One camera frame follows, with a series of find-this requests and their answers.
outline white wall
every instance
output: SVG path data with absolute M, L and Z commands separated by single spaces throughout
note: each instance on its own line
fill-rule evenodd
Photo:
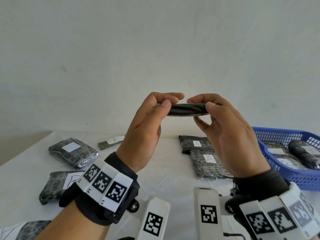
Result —
M 320 134 L 320 0 L 0 0 L 2 160 L 47 134 L 124 134 L 152 91 L 219 93 Z M 164 137 L 201 135 L 166 118 Z

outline blue basket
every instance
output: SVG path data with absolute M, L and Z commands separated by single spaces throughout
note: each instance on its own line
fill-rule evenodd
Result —
M 280 175 L 295 182 L 301 190 L 320 191 L 320 170 L 297 170 L 289 168 L 279 162 L 262 141 L 280 142 L 286 147 L 291 140 L 305 141 L 320 149 L 320 137 L 303 130 L 274 129 L 252 127 L 258 138 L 260 150 L 270 167 L 279 171 Z

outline fingernail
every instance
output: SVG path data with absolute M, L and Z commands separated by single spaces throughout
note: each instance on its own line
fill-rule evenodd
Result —
M 161 104 L 161 106 L 163 107 L 169 107 L 171 105 L 171 102 L 169 100 L 165 100 L 163 101 L 163 103 Z
M 207 103 L 205 104 L 205 108 L 206 108 L 207 110 L 208 110 L 208 109 L 212 109 L 214 106 L 215 106 L 215 104 L 212 103 L 212 102 L 207 102 Z

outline paper label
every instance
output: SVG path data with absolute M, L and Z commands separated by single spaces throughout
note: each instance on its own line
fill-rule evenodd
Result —
M 309 153 L 309 154 L 320 155 L 320 152 L 316 148 L 311 146 L 311 145 L 303 145 L 302 148 L 305 149 L 306 152 Z
M 203 157 L 207 163 L 217 163 L 216 160 L 214 160 L 213 155 L 203 155 Z
M 78 149 L 79 147 L 81 147 L 80 145 L 78 145 L 77 143 L 71 142 L 68 145 L 65 145 L 64 147 L 62 147 L 62 149 L 66 150 L 67 152 L 72 152 L 75 149 Z
M 106 142 L 110 145 L 110 144 L 117 143 L 119 141 L 123 141 L 124 139 L 125 139 L 125 136 L 117 136 L 117 137 L 114 137 L 114 138 L 107 140 Z
M 281 148 L 268 148 L 268 152 L 278 155 L 288 155 Z
M 25 224 L 26 222 L 23 222 L 13 226 L 0 228 L 0 240 L 15 240 Z
M 277 158 L 277 160 L 289 168 L 298 169 L 291 161 L 286 158 Z
M 194 140 L 193 144 L 194 144 L 195 147 L 202 147 L 200 141 L 198 141 L 198 140 Z
M 73 182 L 77 181 L 78 178 L 80 178 L 80 176 L 83 174 L 84 172 L 72 172 L 69 173 L 66 176 L 66 181 L 64 181 L 64 185 L 63 185 L 63 190 L 66 190 L 67 188 L 69 188 Z

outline white table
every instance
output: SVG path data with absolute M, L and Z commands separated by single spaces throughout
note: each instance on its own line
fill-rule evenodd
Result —
M 42 206 L 39 194 L 54 171 L 72 170 L 55 159 L 48 147 L 73 137 L 99 150 L 98 142 L 116 135 L 55 131 L 0 167 L 0 227 L 20 222 L 51 220 L 61 210 L 58 202 Z M 114 145 L 100 151 L 105 159 L 117 150 Z M 212 187 L 222 195 L 228 195 L 232 187 L 230 179 L 198 180 L 189 155 L 181 153 L 178 139 L 159 140 L 150 163 L 138 173 L 139 197 L 147 200 L 150 195 L 170 202 L 171 210 L 164 239 L 196 239 L 193 189 L 195 186 Z M 306 196 L 319 212 L 318 192 L 306 192 Z M 224 217 L 224 230 L 240 231 L 232 217 Z M 112 225 L 107 240 L 133 236 L 138 232 L 139 220 L 125 213 L 117 225 Z

